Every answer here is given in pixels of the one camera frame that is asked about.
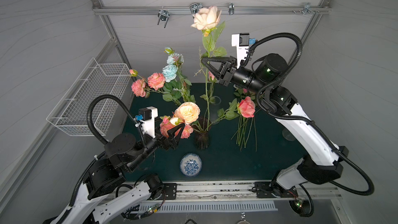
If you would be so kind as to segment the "dark red glass vase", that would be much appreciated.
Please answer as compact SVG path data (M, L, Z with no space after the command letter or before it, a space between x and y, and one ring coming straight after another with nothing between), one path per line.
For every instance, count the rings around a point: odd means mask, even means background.
M195 132L194 146L200 150L207 149L210 144L211 122L205 117L200 117L194 123L193 128Z

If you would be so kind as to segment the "peach pink peony spray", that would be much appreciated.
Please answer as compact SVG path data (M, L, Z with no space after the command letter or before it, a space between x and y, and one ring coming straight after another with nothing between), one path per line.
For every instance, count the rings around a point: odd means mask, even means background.
M148 98L151 93L158 93L163 99L163 86L165 78L162 73L153 73L145 78L139 75L135 69L129 70L130 77L135 81L132 83L131 89L136 97Z

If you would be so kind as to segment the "clear ribbed glass vase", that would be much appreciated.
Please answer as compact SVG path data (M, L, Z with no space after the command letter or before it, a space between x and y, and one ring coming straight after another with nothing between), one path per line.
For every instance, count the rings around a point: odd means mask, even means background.
M213 96L210 99L209 110L210 110L210 121L213 124L217 124L218 121L218 110L221 109L221 98L218 96Z

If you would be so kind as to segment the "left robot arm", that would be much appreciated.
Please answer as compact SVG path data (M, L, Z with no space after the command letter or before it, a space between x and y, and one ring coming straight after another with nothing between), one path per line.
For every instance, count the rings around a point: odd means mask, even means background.
M135 123L140 134L137 141L131 133L122 133L111 142L99 133L92 116L97 103L114 100ZM176 184L164 184L157 174L146 176L134 187L126 184L126 174L135 171L156 149L175 149L185 128L182 120L174 120L175 126L168 135L155 128L159 120L157 109L142 108L132 116L123 102L114 95L105 94L95 98L87 111L87 123L92 134L104 145L104 152L95 156L79 178L63 212L45 220L46 224L106 224L122 213L127 213L146 200L175 199Z

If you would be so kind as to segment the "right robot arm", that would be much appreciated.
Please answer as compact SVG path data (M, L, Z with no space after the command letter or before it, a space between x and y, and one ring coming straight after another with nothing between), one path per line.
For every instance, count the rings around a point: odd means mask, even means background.
M203 57L202 64L224 86L235 84L256 95L256 104L269 116L281 123L307 151L307 155L290 167L279 171L268 185L255 185L252 189L259 198L273 197L290 199L291 209L302 217L311 217L314 213L312 198L302 200L294 195L296 186L304 183L336 185L343 172L342 163L346 162L366 181L367 190L348 188L349 193L369 196L375 187L370 177L355 163L348 159L348 149L334 144L324 132L310 120L296 97L281 85L283 79L298 63L303 44L292 33L277 33L251 44L247 33L237 34L238 47L243 54L237 57ZM290 63L278 54L269 54L256 61L257 68L247 69L255 49L274 39L288 38L296 44L295 57Z

